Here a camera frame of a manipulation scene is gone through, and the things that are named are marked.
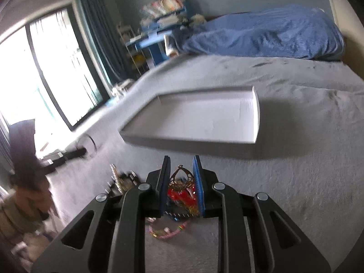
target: person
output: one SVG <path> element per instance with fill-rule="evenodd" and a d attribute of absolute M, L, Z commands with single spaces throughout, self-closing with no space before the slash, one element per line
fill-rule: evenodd
<path fill-rule="evenodd" d="M 35 241 L 32 238 L 36 231 L 42 231 L 43 221 L 48 218 L 48 211 L 53 204 L 46 176 L 39 177 L 34 183 L 36 189 L 14 185 L 9 195 L 0 202 L 0 263 L 4 265 L 2 272 L 21 272 L 22 269 L 17 264 L 19 259 L 23 267 L 30 270 L 31 264 L 50 242 L 50 239 Z M 22 258 L 15 258 L 11 250 L 25 238 L 28 252 Z"/>

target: blue desk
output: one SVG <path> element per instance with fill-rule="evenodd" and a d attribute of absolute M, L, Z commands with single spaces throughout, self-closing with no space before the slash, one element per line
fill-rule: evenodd
<path fill-rule="evenodd" d="M 180 27 L 181 25 L 169 26 L 167 30 L 156 30 L 146 34 L 144 37 L 134 41 L 126 43 L 126 46 L 135 45 L 137 50 L 141 50 L 143 48 L 148 48 L 150 54 L 152 55 L 154 65 L 159 65 L 160 63 L 169 59 L 169 57 L 161 51 L 158 43 L 164 42 L 165 35 L 171 35 L 171 28 Z"/>

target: gray bedsheet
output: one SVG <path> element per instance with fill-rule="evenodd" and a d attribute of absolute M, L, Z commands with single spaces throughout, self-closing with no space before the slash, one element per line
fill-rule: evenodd
<path fill-rule="evenodd" d="M 164 155 L 173 170 L 191 168 L 191 153 L 125 144 L 118 134 L 155 94 L 239 85 L 254 85 L 261 105 L 254 155 L 224 149 L 201 155 L 203 167 L 238 192 L 267 192 L 337 268 L 364 227 L 364 82 L 342 63 L 183 55 L 158 66 L 87 130 L 97 155 L 51 177 L 61 215 L 69 221 L 104 190 L 110 163 L 142 178 Z M 217 235 L 215 219 L 193 221 L 169 241 L 146 235 L 146 272 L 215 272 Z"/>

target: silver screw head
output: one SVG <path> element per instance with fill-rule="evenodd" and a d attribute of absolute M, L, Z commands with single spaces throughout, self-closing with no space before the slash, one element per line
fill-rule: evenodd
<path fill-rule="evenodd" d="M 266 193 L 260 192 L 258 193 L 257 198 L 261 201 L 266 201 L 269 197 Z"/>
<path fill-rule="evenodd" d="M 147 184 L 147 183 L 142 183 L 139 185 L 138 189 L 141 190 L 141 191 L 146 191 L 150 188 L 150 185 Z"/>
<path fill-rule="evenodd" d="M 216 189 L 216 190 L 223 190 L 223 189 L 225 189 L 225 184 L 224 183 L 216 183 L 216 184 L 214 184 L 214 188 Z"/>
<path fill-rule="evenodd" d="M 104 193 L 101 193 L 99 195 L 96 196 L 96 201 L 98 202 L 103 202 L 107 199 L 107 195 Z"/>

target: window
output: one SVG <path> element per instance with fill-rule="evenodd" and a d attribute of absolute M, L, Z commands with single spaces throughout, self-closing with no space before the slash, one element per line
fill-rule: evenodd
<path fill-rule="evenodd" d="M 35 118 L 37 149 L 65 126 L 74 130 L 109 99 L 71 6 L 0 44 L 0 83 L 2 115 L 10 125 Z"/>

